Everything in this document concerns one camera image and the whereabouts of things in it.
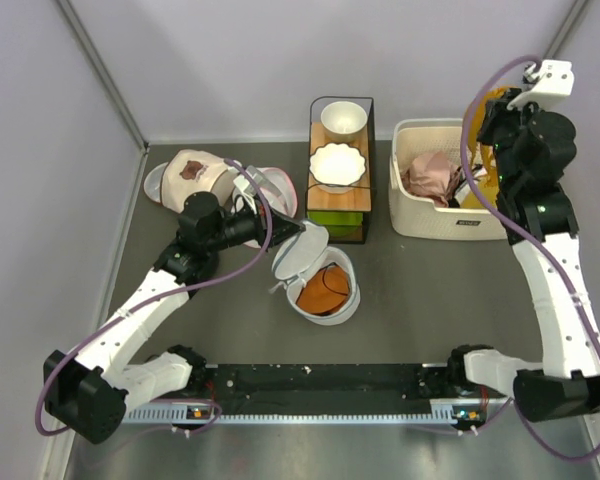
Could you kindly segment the white mesh laundry bag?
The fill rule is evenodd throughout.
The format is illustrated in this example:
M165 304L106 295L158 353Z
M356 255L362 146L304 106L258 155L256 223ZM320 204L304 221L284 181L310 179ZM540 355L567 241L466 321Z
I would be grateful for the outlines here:
M349 320L359 307L360 287L349 256L329 245L327 229L311 220L301 221L304 230L284 241L271 266L277 283L270 289L282 287L289 306L306 320L320 326L336 326ZM340 293L334 307L311 313L301 306L300 298L308 293L310 283L325 287L329 293Z

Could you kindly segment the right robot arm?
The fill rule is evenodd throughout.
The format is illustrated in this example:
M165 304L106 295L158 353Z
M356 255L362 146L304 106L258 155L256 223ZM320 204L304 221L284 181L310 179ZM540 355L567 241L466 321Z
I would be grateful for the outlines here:
M468 347L446 380L461 396L489 386L538 423L600 413L600 331L582 273L575 210L560 184L577 153L576 129L535 102L516 106L521 94L518 88L480 94L463 119L460 152L464 166L471 141L494 154L498 193L486 207L523 270L542 359L530 363L491 347Z

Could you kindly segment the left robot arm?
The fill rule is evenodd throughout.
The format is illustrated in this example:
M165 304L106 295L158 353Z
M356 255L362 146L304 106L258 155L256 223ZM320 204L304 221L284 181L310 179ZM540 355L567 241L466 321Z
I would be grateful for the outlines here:
M259 255L303 232L302 222L274 211L263 194L230 213L210 192L190 195L178 216L175 239L160 254L126 303L99 330L68 353L54 351L43 365L35 407L38 432L48 413L93 444L108 439L124 415L179 390L196 396L206 387L204 361L177 345L154 360L132 364L136 352L168 317L199 290L235 278L258 262L218 277L219 252L256 241Z

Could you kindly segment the black wire wooden rack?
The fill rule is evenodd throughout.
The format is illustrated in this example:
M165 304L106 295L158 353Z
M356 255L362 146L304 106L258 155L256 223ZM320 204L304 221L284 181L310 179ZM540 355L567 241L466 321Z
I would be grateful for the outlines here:
M363 130L351 142L332 140L326 133L320 120L321 111L335 101L351 101L363 107L368 120ZM329 187L316 182L310 173L310 157L315 151L329 143L347 144L357 148L366 159L366 173L361 180L350 187ZM333 244L363 244L366 242L371 225L376 196L376 139L374 99L362 96L322 96L310 106L309 116L309 153L307 166L307 187L305 190L305 214L309 211L347 211L361 212L363 224L353 235L332 241Z

